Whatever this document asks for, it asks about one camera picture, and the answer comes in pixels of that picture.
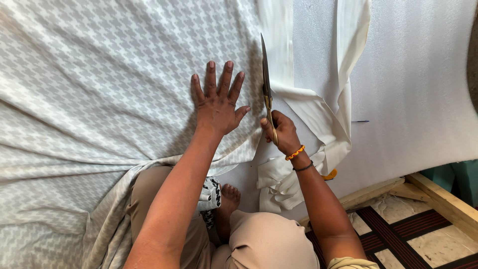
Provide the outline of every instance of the person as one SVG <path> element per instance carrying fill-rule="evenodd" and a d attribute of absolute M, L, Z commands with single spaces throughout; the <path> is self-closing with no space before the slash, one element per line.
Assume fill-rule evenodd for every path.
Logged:
<path fill-rule="evenodd" d="M 249 106 L 235 110 L 244 72 L 236 75 L 229 90 L 233 62 L 223 70 L 216 86 L 216 64 L 207 64 L 207 95 L 199 76 L 192 76 L 196 92 L 197 128 L 187 150 L 173 167 L 153 167 L 141 172 L 131 190 L 133 246 L 124 265 L 132 268 L 182 269 L 267 269 L 312 268 L 319 262 L 304 227 L 273 213 L 245 213 L 237 210 L 240 192 L 225 184 L 221 206 L 215 209 L 218 248 L 209 241 L 206 225 L 196 210 L 214 153 L 222 137 L 234 130 Z M 292 155 L 301 143 L 291 119 L 279 111 L 272 117 L 277 128 L 278 149 Z M 271 142 L 272 125 L 261 119 L 261 127 Z M 311 225 L 329 269 L 378 269 L 366 260 L 362 245 L 342 205 L 320 174 L 310 166 L 305 151 L 291 163 L 297 171 Z"/>

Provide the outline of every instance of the beaded bracelet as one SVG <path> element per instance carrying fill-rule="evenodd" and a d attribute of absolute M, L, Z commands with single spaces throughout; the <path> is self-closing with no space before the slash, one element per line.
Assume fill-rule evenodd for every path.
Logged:
<path fill-rule="evenodd" d="M 302 147 L 300 147 L 299 150 L 297 150 L 296 152 L 292 153 L 292 155 L 290 155 L 289 157 L 286 157 L 285 160 L 288 161 L 288 160 L 294 158 L 295 156 L 297 156 L 297 154 L 301 153 L 301 152 L 304 150 L 304 148 L 305 148 L 304 145 L 301 145 L 301 146 L 302 146 Z"/>

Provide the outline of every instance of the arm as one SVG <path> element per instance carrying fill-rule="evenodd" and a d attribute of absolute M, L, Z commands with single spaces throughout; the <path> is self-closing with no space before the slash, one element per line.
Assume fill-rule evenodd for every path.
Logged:
<path fill-rule="evenodd" d="M 278 148 L 284 154 L 290 156 L 301 147 L 295 132 L 295 125 L 291 119 L 279 111 L 273 111 L 272 117 L 277 123 Z M 272 126 L 267 119 L 262 119 L 261 127 L 265 130 L 267 143 L 269 143 L 272 136 Z M 310 159 L 307 153 L 302 151 L 291 159 L 291 163 L 295 169 L 301 169 L 310 165 Z M 319 172 L 314 167 L 310 167 L 298 171 L 297 177 L 304 194 L 310 223 L 314 228 L 314 233 L 327 264 L 333 258 L 366 259 L 362 244 L 344 208 Z"/>
<path fill-rule="evenodd" d="M 248 106 L 243 106 L 235 111 L 244 72 L 238 73 L 228 94 L 232 69 L 232 61 L 228 61 L 218 91 L 215 63 L 208 63 L 207 96 L 201 90 L 198 75 L 193 75 L 192 85 L 198 99 L 196 132 L 156 194 L 126 260 L 125 269 L 179 268 L 187 228 L 217 146 L 250 110 Z"/>

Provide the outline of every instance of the scissors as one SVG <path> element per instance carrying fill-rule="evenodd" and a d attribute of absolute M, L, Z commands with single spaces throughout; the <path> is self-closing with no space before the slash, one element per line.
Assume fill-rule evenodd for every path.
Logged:
<path fill-rule="evenodd" d="M 266 45 L 264 44 L 264 38 L 261 34 L 261 41 L 262 41 L 262 75 L 264 77 L 264 84 L 262 85 L 262 93 L 264 95 L 264 103 L 267 109 L 267 119 L 272 125 L 272 132 L 274 137 L 271 137 L 271 140 L 274 142 L 274 145 L 278 146 L 279 141 L 277 140 L 277 132 L 274 127 L 274 123 L 272 123 L 272 95 L 271 95 L 271 82 L 269 81 L 269 67 L 267 65 L 267 53 L 266 53 Z"/>

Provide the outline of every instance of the beige shirt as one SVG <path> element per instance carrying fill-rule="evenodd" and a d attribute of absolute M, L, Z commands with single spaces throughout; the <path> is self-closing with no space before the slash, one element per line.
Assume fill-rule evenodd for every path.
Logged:
<path fill-rule="evenodd" d="M 379 269 L 375 262 L 351 257 L 334 258 L 327 269 Z"/>

